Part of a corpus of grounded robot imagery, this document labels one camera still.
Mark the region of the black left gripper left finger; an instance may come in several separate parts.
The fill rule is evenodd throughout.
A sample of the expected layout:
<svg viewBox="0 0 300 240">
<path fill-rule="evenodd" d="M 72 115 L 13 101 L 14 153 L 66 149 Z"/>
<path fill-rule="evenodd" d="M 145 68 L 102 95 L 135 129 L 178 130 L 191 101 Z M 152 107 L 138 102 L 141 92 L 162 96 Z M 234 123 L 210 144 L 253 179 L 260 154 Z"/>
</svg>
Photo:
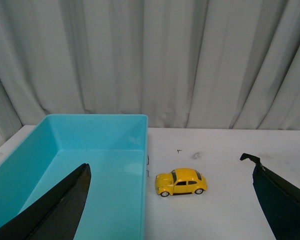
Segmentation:
<svg viewBox="0 0 300 240">
<path fill-rule="evenodd" d="M 83 163 L 63 180 L 0 227 L 0 240 L 73 240 L 91 183 Z"/>
</svg>

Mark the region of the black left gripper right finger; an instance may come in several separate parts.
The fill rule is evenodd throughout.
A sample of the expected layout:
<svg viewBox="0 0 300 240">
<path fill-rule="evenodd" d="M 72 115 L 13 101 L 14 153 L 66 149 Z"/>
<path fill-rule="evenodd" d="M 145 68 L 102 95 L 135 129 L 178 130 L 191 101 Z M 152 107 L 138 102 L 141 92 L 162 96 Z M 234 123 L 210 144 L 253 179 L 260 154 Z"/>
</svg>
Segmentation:
<svg viewBox="0 0 300 240">
<path fill-rule="evenodd" d="M 243 153 L 240 160 L 255 163 L 253 187 L 277 240 L 300 240 L 300 189 L 262 165 L 259 157 Z"/>
</svg>

